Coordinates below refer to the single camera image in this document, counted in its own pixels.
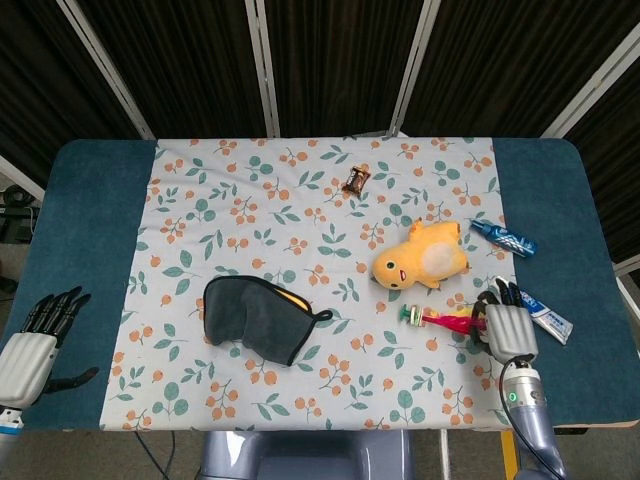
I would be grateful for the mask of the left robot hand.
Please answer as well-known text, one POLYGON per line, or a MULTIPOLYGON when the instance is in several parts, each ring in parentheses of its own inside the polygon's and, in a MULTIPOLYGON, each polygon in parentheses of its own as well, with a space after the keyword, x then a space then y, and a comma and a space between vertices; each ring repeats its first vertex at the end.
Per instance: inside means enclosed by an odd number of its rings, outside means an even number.
POLYGON ((99 372, 90 367, 69 378, 52 378, 59 351, 80 310, 91 300, 80 286, 41 298, 0 351, 0 411, 23 411, 43 395, 78 388, 99 372))

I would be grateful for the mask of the black equipment on floor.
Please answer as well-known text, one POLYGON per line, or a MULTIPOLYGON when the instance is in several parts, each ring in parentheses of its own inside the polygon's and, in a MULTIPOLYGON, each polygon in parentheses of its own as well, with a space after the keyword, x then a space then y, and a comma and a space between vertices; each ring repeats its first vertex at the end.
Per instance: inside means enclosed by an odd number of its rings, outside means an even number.
POLYGON ((0 192, 0 243, 30 244, 40 208, 35 197, 17 184, 0 192))

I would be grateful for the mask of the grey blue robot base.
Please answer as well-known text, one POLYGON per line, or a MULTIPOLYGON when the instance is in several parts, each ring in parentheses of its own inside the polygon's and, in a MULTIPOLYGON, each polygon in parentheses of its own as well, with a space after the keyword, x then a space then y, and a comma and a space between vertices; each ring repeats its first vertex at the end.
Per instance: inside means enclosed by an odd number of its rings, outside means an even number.
POLYGON ((414 480, 404 430, 212 431, 194 480, 414 480))

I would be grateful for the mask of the colourful feather toy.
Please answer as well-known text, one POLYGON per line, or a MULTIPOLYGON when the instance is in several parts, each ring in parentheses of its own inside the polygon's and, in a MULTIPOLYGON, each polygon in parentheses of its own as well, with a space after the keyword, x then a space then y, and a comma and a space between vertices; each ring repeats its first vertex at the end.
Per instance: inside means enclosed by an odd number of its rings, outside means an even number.
POLYGON ((399 312, 399 319, 414 327, 433 324, 463 335, 470 335, 473 330, 486 330, 486 321, 483 317, 475 318, 460 314, 440 315, 417 305, 403 305, 399 312))

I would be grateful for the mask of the floral patterned tablecloth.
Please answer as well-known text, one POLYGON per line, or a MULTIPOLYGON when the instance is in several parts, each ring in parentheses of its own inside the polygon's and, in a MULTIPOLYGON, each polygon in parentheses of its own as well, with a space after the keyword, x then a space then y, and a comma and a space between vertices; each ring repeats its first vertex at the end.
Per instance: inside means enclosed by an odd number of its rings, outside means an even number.
POLYGON ((399 319, 403 305, 466 314, 512 254, 470 228, 502 224, 489 138, 161 140, 146 189, 105 430, 499 429, 500 365, 464 335, 399 319), (352 167, 362 194, 342 190, 352 167), (455 221, 470 266, 439 289, 390 292, 374 258, 411 224, 455 221), (333 318, 293 364, 204 333, 216 277, 251 275, 333 318))

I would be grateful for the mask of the dark grey cloth mitt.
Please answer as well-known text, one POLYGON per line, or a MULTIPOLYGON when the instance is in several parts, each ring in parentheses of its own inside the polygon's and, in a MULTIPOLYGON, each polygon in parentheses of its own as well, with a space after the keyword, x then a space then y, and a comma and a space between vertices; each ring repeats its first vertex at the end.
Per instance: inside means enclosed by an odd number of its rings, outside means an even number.
POLYGON ((267 280, 220 276, 204 289, 204 333, 213 345, 239 341, 262 359, 289 367, 315 326, 333 318, 315 313, 301 296, 267 280))

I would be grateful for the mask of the yellow plush duck toy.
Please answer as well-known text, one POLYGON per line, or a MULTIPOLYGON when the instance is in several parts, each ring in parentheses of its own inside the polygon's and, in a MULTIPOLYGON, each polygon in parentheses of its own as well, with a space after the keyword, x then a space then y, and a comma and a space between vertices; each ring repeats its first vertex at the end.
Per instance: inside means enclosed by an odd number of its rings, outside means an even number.
POLYGON ((426 225, 417 219, 407 239, 383 252, 372 264, 372 278, 388 290, 401 291, 420 284, 439 289, 440 283, 469 267, 458 244, 461 228, 457 222, 426 225))

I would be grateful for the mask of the blue white toothpaste tube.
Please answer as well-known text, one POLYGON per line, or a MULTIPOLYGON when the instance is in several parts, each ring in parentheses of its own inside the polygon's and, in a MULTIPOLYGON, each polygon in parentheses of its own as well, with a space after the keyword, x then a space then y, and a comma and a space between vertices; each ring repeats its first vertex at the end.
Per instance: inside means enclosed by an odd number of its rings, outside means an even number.
POLYGON ((512 305, 525 308, 533 322, 565 346, 574 325, 544 303, 536 300, 513 282, 498 276, 494 280, 501 296, 508 296, 512 305))

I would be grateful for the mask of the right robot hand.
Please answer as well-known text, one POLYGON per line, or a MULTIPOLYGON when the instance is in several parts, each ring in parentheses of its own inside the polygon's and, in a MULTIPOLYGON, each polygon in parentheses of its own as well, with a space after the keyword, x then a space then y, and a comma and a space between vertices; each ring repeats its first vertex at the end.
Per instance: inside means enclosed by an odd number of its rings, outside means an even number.
POLYGON ((499 295, 485 290, 473 305, 470 338, 501 364, 513 358, 532 363, 539 350, 522 294, 516 284, 501 277, 495 283, 499 295))

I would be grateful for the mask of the brown candy wrapper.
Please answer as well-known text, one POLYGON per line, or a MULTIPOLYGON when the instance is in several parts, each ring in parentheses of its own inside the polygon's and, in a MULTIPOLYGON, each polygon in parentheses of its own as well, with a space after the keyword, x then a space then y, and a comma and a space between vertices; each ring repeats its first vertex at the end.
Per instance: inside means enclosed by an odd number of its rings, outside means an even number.
POLYGON ((342 190, 360 197, 370 173, 360 167, 352 167, 342 190))

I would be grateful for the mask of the black folding screen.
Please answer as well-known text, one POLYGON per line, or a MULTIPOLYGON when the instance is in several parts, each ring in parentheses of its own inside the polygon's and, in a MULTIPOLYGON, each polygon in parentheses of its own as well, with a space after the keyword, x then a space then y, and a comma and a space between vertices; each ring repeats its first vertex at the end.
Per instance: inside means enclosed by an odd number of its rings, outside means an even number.
MULTIPOLYGON (((382 131, 427 0, 264 0, 281 133, 382 131)), ((77 0, 151 131, 264 135, 245 0, 77 0)), ((441 0, 406 134, 539 136, 640 0, 441 0)), ((56 0, 0 0, 0 155, 40 186, 81 138, 134 139, 56 0)), ((640 254, 640 59, 568 132, 613 260, 640 254)))

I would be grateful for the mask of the blue felt table mat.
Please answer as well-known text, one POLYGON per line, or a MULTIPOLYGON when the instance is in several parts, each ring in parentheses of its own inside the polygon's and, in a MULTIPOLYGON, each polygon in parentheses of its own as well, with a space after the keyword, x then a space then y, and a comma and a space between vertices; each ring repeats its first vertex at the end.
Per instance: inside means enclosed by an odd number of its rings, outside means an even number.
MULTIPOLYGON (((577 149, 560 139, 491 139, 501 185, 499 225, 537 244, 513 253, 514 281, 574 325, 565 346, 535 332, 552 422, 640 421, 640 357, 577 149)), ((80 286, 80 310, 52 369, 86 385, 43 397, 24 415, 34 429, 99 424, 159 141, 75 140, 54 161, 6 330, 18 331, 41 298, 80 286)))

